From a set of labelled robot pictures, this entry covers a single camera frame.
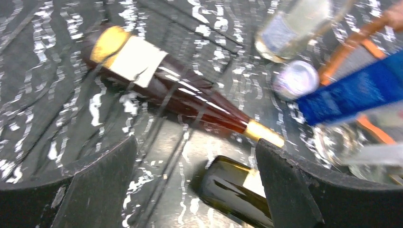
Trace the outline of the green bottle with black capsule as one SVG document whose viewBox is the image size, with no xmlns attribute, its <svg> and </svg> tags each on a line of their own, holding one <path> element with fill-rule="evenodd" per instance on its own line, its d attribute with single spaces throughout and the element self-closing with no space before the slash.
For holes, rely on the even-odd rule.
<svg viewBox="0 0 403 228">
<path fill-rule="evenodd" d="M 248 227 L 274 226 L 256 169 L 218 155 L 210 164 L 198 167 L 191 188 L 205 204 Z"/>
</svg>

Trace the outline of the orange framed glass shelf rack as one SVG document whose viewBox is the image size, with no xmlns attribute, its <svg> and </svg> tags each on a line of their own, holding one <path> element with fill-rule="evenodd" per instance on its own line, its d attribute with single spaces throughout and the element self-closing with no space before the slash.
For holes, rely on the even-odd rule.
<svg viewBox="0 0 403 228">
<path fill-rule="evenodd" d="M 371 40 L 378 31 L 389 27 L 393 32 L 403 31 L 403 2 L 400 0 L 384 10 L 379 17 L 364 24 L 358 32 L 349 35 L 320 67 L 321 86 L 327 86 L 341 78 L 342 73 L 351 73 L 372 61 L 386 58 L 386 54 Z"/>
</svg>

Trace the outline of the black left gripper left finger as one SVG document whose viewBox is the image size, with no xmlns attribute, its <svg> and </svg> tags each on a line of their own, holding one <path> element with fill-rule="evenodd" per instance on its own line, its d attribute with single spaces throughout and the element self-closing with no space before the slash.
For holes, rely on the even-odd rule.
<svg viewBox="0 0 403 228">
<path fill-rule="evenodd" d="M 136 139 L 16 184 L 0 185 L 3 228 L 116 228 L 136 160 Z"/>
</svg>

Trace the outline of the tall clear bottle black cap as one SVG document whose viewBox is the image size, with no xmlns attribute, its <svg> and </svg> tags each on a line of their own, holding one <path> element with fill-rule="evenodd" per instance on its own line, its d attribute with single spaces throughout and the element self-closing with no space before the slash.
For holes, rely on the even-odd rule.
<svg viewBox="0 0 403 228">
<path fill-rule="evenodd" d="M 254 46 L 272 62 L 291 60 L 353 5 L 353 0 L 283 0 L 257 31 Z"/>
</svg>

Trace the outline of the clear jar of paper clips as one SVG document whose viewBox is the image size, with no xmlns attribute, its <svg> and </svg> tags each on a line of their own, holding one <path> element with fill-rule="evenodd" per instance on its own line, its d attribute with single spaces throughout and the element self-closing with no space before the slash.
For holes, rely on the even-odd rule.
<svg viewBox="0 0 403 228">
<path fill-rule="evenodd" d="M 290 62 L 272 79 L 272 91 L 282 100 L 293 101 L 319 87 L 317 70 L 301 60 Z"/>
</svg>

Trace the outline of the blue square glass bottle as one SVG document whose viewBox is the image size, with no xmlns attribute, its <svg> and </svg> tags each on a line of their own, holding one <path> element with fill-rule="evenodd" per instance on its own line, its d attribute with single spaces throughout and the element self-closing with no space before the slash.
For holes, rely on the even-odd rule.
<svg viewBox="0 0 403 228">
<path fill-rule="evenodd" d="M 296 103 L 309 125 L 332 124 L 403 99 L 403 53 L 376 61 Z"/>
</svg>

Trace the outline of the brown bottle with gold cap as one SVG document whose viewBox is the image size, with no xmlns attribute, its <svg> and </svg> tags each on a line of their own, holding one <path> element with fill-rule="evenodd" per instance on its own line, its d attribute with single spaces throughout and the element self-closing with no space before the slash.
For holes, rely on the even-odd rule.
<svg viewBox="0 0 403 228">
<path fill-rule="evenodd" d="M 90 68 L 173 113 L 240 133 L 277 147 L 285 141 L 275 131 L 239 110 L 213 84 L 172 55 L 121 26 L 104 23 L 83 38 L 82 59 Z"/>
</svg>

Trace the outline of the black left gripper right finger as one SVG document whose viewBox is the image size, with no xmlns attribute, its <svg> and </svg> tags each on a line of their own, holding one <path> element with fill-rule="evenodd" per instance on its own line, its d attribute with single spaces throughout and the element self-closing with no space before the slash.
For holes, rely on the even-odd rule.
<svg viewBox="0 0 403 228">
<path fill-rule="evenodd" d="M 402 186 L 333 171 L 265 139 L 256 159 L 277 228 L 400 228 Z"/>
</svg>

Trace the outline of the clear round glass bottle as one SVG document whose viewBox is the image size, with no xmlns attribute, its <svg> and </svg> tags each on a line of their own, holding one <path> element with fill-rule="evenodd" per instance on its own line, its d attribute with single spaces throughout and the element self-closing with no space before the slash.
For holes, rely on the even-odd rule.
<svg viewBox="0 0 403 228">
<path fill-rule="evenodd" d="M 358 113 L 314 128 L 316 157 L 349 169 L 356 177 L 379 183 L 403 183 L 403 103 Z"/>
</svg>

